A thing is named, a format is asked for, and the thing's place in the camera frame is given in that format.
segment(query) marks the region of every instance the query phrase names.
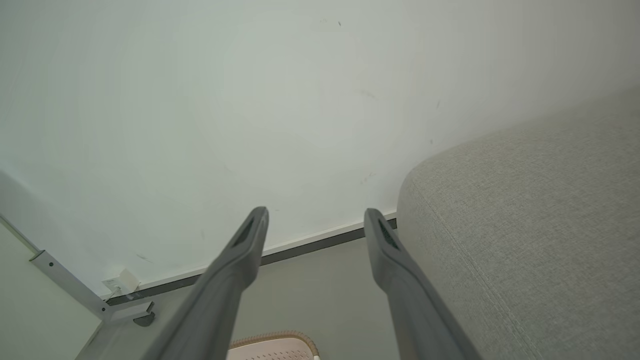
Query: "gray fabric sofa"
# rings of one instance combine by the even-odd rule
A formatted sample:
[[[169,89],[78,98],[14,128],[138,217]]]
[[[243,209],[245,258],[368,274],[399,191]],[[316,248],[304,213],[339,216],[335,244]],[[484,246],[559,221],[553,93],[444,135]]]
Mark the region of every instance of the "gray fabric sofa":
[[[640,88],[436,155],[398,232],[485,359],[640,359]]]

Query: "floor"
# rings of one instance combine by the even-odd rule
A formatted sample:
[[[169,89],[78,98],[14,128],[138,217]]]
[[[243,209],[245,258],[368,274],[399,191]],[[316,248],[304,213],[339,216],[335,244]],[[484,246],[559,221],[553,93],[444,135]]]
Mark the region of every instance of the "floor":
[[[187,295],[183,288],[153,300],[147,328],[132,322],[103,328],[81,359],[139,359]],[[387,297],[371,275],[365,239],[260,267],[243,293],[233,339],[297,330],[322,360],[399,359]]]

